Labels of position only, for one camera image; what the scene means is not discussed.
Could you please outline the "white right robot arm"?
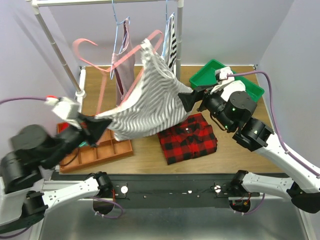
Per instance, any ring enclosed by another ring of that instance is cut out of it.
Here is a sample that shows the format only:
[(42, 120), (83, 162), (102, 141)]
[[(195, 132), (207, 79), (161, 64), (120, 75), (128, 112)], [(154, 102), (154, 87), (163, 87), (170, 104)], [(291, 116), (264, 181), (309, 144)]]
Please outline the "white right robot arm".
[(239, 170), (221, 193), (227, 197), (250, 198), (262, 193), (289, 199), (297, 208), (315, 214), (320, 210), (320, 177), (316, 167), (305, 159), (296, 161), (288, 148), (271, 127), (252, 115), (257, 103), (245, 91), (235, 91), (228, 100), (220, 92), (211, 93), (208, 85), (195, 88), (190, 93), (179, 93), (185, 110), (196, 102), (199, 112), (208, 110), (212, 119), (224, 124), (227, 133), (233, 133), (237, 144), (250, 152), (268, 158), (283, 170), (286, 177), (271, 177)]

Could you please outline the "thin striped tank top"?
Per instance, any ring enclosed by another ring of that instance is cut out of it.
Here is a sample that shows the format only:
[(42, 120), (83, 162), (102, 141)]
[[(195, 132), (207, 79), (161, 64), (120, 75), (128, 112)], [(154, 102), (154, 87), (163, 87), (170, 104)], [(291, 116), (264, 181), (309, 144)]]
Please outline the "thin striped tank top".
[(120, 106), (95, 116), (112, 120), (108, 128), (118, 141), (155, 135), (190, 115), (178, 94), (193, 90), (177, 80), (148, 39), (141, 43), (140, 52), (143, 74), (130, 96)]

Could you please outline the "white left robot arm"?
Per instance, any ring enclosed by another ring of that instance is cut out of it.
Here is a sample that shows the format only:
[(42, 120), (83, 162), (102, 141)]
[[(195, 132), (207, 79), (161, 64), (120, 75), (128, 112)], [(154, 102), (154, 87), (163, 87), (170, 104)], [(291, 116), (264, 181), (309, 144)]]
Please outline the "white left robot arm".
[(28, 229), (40, 222), (51, 210), (87, 197), (107, 197), (113, 185), (106, 172), (66, 188), (44, 193), (32, 190), (43, 178), (40, 171), (52, 169), (82, 142), (96, 146), (112, 120), (78, 114), (79, 127), (69, 125), (55, 136), (44, 127), (32, 124), (13, 136), (12, 151), (0, 162), (0, 232)]

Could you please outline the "pink wire hanger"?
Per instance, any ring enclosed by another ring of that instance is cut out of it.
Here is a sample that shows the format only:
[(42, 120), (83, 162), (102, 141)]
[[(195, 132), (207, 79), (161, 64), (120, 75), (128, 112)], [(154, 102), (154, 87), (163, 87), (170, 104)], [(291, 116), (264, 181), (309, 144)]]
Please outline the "pink wire hanger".
[[(151, 41), (152, 39), (154, 39), (158, 35), (160, 35), (160, 37), (159, 37), (159, 40), (157, 41), (157, 43), (155, 44), (155, 47), (153, 48), (153, 52), (154, 53), (158, 50), (158, 48), (161, 46), (162, 42), (164, 41), (164, 38), (165, 38), (164, 34), (160, 30), (157, 29), (154, 32), (152, 32), (146, 38), (148, 41)], [(135, 46), (131, 51), (129, 51), (126, 55), (124, 55), (120, 60), (118, 60), (117, 62), (112, 64), (109, 68), (104, 69), (104, 68), (101, 68), (98, 65), (95, 65), (92, 62), (84, 59), (81, 56), (80, 51), (79, 51), (79, 46), (83, 42), (88, 42), (88, 43), (90, 43), (90, 44), (92, 44), (94, 46), (98, 46), (98, 45), (95, 42), (93, 42), (93, 41), (91, 41), (89, 39), (86, 39), (86, 38), (78, 38), (72, 43), (72, 48), (73, 48), (73, 51), (74, 51), (75, 55), (77, 56), (77, 58), (79, 60), (81, 60), (82, 62), (88, 64), (89, 66), (98, 69), (102, 74), (100, 93), (99, 93), (99, 98), (98, 98), (98, 103), (97, 103), (97, 108), (96, 108), (96, 114), (99, 114), (99, 113), (101, 113), (101, 107), (102, 107), (102, 103), (103, 103), (104, 92), (105, 92), (105, 88), (106, 88), (106, 85), (107, 85), (107, 73), (110, 73), (112, 69), (117, 68), (120, 64), (124, 63), (132, 55), (134, 55), (136, 52), (138, 52), (142, 48), (142, 44), (139, 44), (139, 45)]]

